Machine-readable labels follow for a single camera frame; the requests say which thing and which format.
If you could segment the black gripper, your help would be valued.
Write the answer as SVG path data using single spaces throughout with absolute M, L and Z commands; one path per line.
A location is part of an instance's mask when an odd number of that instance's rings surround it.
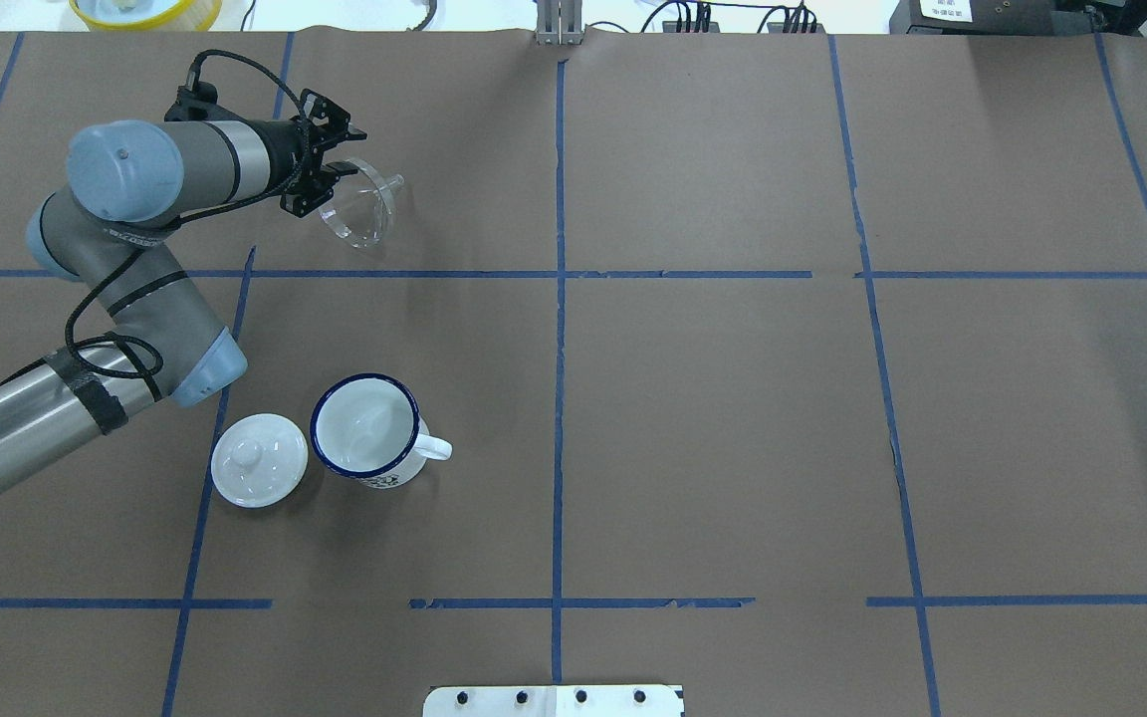
M 292 216 L 309 216 L 334 196 L 343 178 L 358 176 L 353 159 L 333 159 L 314 149 L 313 131 L 305 139 L 301 123 L 292 119 L 265 122 L 265 145 L 270 155 L 268 194 Z

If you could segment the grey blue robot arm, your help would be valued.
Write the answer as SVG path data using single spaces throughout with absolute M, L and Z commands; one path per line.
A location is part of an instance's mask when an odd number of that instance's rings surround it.
M 166 396 L 194 405 L 245 372 L 235 336 L 165 246 L 185 223 L 279 198 L 306 216 L 348 174 L 327 164 L 364 140 L 325 111 L 292 119 L 173 111 L 120 119 L 70 140 L 68 181 L 29 219 L 26 242 L 54 276 L 87 285 L 79 303 L 114 330 L 63 343 L 0 384 L 0 494 Z

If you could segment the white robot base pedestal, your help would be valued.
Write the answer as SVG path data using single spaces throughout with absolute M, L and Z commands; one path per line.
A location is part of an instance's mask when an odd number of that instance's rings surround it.
M 423 716 L 684 716 L 681 686 L 582 684 L 442 686 Z

